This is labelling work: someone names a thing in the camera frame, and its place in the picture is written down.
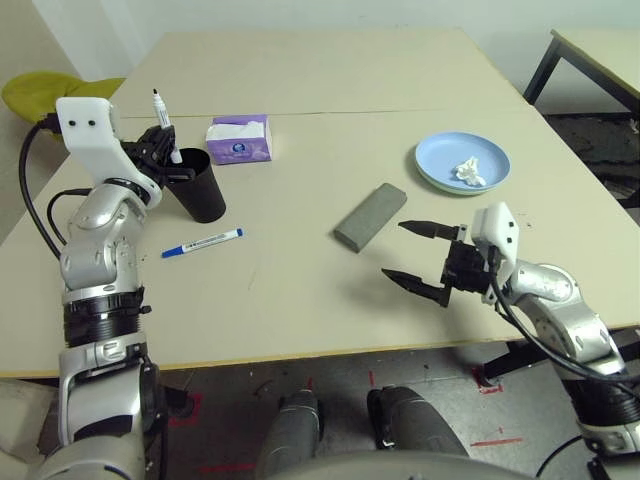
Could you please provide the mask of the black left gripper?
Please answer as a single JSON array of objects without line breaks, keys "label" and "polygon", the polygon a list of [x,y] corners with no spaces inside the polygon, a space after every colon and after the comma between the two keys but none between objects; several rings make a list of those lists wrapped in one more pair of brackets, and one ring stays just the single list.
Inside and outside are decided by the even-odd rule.
[{"label": "black left gripper", "polygon": [[135,167],[157,184],[190,181],[195,170],[174,164],[171,156],[175,150],[175,128],[159,125],[148,128],[141,141],[121,141],[121,147]]}]

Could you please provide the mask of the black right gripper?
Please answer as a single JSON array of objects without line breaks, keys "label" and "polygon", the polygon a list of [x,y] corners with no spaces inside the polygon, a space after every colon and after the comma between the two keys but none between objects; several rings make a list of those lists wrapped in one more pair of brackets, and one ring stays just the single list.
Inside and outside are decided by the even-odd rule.
[{"label": "black right gripper", "polygon": [[[433,221],[408,220],[398,226],[414,234],[427,238],[457,240],[458,226],[448,226]],[[490,273],[485,270],[485,259],[479,250],[461,241],[450,244],[445,260],[441,283],[443,286],[426,284],[418,276],[406,272],[382,268],[381,272],[404,290],[420,297],[433,300],[439,306],[449,305],[452,289],[485,294],[490,287]]]}]

